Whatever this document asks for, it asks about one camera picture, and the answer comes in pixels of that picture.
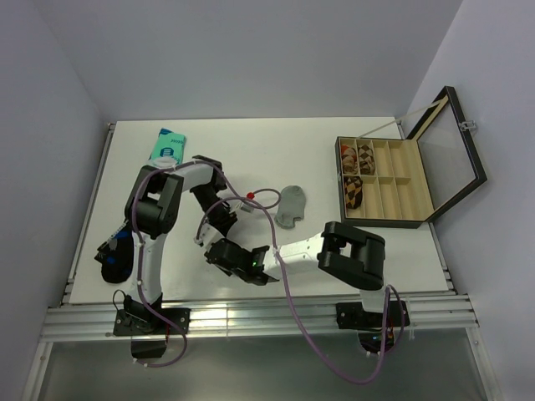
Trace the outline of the grey sock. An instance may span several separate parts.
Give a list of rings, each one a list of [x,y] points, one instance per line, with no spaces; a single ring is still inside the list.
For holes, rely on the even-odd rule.
[[[306,195],[298,185],[289,185],[281,191],[281,199],[275,215],[276,224],[285,229],[292,230],[298,221],[304,219]]]

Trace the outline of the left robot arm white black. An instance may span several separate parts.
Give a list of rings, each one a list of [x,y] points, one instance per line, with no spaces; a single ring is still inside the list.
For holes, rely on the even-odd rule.
[[[206,213],[206,222],[226,236],[237,215],[217,194],[229,187],[222,163],[196,155],[185,164],[170,156],[147,162],[137,176],[125,207],[134,240],[135,279],[125,299],[125,310],[134,313],[133,324],[153,333],[163,323],[161,262],[167,234],[176,223],[181,195],[192,193]]]

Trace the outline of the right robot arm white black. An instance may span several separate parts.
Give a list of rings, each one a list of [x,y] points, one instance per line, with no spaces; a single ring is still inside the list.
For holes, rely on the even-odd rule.
[[[283,274],[320,270],[359,290],[362,316],[368,324],[378,326],[390,316],[383,274],[385,239],[357,227],[331,221],[307,239],[251,250],[211,229],[204,249],[207,263],[257,286],[280,282]]]

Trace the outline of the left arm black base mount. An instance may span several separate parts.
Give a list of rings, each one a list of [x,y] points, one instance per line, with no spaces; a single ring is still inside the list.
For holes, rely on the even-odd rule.
[[[116,313],[113,336],[130,338],[130,351],[134,358],[161,358],[167,349],[169,336],[178,334],[176,328],[154,315],[150,315],[149,322],[142,322],[123,309]]]

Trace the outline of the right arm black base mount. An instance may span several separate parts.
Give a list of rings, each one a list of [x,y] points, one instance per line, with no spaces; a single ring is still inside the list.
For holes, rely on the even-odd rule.
[[[366,351],[373,354],[380,352],[382,335],[382,313],[366,312],[361,302],[339,302],[335,305],[336,322],[340,330],[358,332],[359,343]],[[395,331],[401,327],[408,328],[410,317],[404,301],[390,301],[386,318],[385,351],[395,345]]]

